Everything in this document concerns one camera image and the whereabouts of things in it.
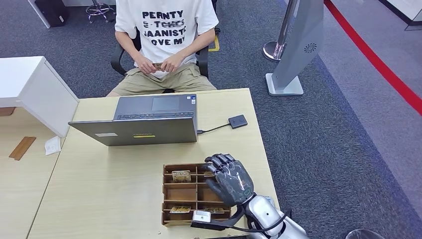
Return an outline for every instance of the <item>white wall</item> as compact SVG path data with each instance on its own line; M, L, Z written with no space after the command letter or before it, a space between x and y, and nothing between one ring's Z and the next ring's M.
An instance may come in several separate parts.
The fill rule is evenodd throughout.
M38 14L38 16L40 17L40 19L42 20L42 22L44 23L44 25L47 28L50 28L50 24L47 22L47 20L45 19L44 15L42 14L42 12L40 11L40 9L37 7L37 5L35 5L35 0L28 0L29 4L31 4L32 8L35 10L35 12Z
M414 19L422 9L422 0L387 0L404 15Z
M98 3L116 5L116 0L97 0ZM65 6L91 6L92 0L63 0Z

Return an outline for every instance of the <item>sleeve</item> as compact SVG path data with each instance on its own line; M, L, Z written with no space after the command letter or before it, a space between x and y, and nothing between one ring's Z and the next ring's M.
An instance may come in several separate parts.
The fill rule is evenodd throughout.
M127 0L116 0L116 31L126 32L130 38L136 37L136 23L132 18Z
M198 0L195 12L195 21L198 24L198 35L213 29L218 24L217 15L211 0Z

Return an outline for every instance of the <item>laptop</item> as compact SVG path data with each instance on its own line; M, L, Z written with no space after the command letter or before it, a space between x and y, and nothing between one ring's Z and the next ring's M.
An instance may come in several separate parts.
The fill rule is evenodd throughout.
M107 146L197 142L196 105L194 94L120 97L113 120L69 125Z

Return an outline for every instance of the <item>white t-shirt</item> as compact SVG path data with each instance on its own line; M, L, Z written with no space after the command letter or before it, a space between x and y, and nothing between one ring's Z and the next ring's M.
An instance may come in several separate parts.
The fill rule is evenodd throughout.
M140 52L153 63L163 62L218 24L211 0L116 0L116 8L116 31L134 39L137 27ZM190 62L196 62L195 54L182 65ZM162 78L166 74L157 71L153 75Z

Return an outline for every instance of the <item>knee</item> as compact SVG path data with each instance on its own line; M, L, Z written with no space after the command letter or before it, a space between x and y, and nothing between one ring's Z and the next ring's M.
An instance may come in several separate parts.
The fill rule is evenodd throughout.
M120 97L120 96L121 95L119 95L118 93L114 91L110 91L110 93L106 97Z

